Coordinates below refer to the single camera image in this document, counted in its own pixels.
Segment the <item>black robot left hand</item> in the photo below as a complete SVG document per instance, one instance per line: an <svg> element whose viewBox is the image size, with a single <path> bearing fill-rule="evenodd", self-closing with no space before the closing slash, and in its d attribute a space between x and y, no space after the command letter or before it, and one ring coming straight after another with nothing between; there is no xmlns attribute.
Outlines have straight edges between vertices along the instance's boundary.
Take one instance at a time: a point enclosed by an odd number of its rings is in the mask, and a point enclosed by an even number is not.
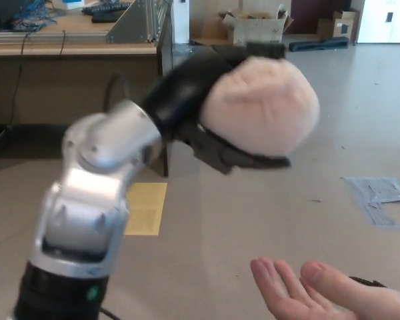
<svg viewBox="0 0 400 320"><path fill-rule="evenodd" d="M282 59L285 46L281 43L213 45L168 72L141 104L164 142L185 143L196 158L225 175L235 167L282 169L291 165L287 157L267 157L239 149L199 122L201 108L213 85L249 57Z"/></svg>

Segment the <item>person's bare hand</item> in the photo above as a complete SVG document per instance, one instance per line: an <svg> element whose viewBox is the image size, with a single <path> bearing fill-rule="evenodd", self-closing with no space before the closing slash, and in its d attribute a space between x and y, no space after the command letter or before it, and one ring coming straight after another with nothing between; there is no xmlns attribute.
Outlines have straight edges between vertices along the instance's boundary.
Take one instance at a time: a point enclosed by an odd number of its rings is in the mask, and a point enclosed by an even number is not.
<svg viewBox="0 0 400 320"><path fill-rule="evenodd" d="M400 291L377 281L349 277L308 261L296 275L283 260L250 262L261 296L276 319L400 319Z"/></svg>

